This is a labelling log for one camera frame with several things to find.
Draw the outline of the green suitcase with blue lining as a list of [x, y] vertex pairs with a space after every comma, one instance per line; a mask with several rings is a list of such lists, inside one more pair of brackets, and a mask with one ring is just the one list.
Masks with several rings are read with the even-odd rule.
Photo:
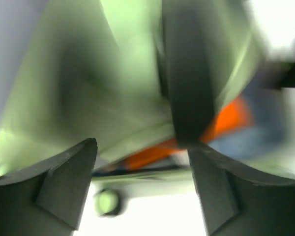
[[167, 54], [172, 17], [181, 7], [198, 14], [194, 32], [205, 35], [205, 53], [216, 85], [217, 110], [252, 111], [254, 124], [229, 135], [216, 124], [205, 138], [217, 151], [261, 171], [295, 179], [295, 172], [265, 162], [283, 127], [268, 123], [252, 106], [252, 76], [260, 68], [259, 26], [241, 0], [52, 1], [28, 48], [0, 126], [0, 176], [95, 136], [111, 170], [99, 178], [139, 173], [132, 157], [173, 136], [167, 95]]

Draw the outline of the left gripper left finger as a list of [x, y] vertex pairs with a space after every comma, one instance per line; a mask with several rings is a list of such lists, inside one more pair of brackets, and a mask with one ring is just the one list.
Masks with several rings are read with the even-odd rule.
[[0, 177], [0, 236], [70, 236], [78, 230], [97, 156], [88, 138]]

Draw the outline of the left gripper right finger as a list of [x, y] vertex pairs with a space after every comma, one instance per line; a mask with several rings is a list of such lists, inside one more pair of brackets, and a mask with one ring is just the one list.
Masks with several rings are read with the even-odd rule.
[[203, 143], [188, 150], [210, 236], [295, 236], [295, 179], [264, 173]]

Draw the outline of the orange cloth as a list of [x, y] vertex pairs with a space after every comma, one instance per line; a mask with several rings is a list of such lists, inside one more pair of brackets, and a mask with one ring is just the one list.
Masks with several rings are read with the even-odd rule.
[[[200, 140], [209, 143], [223, 135], [250, 126], [252, 121], [252, 115], [247, 105], [241, 97], [238, 97], [222, 109], [213, 125], [201, 136]], [[176, 146], [175, 140], [168, 140], [127, 157], [125, 167], [130, 171], [138, 170], [148, 164], [160, 161], [170, 154], [182, 151], [183, 149]]]

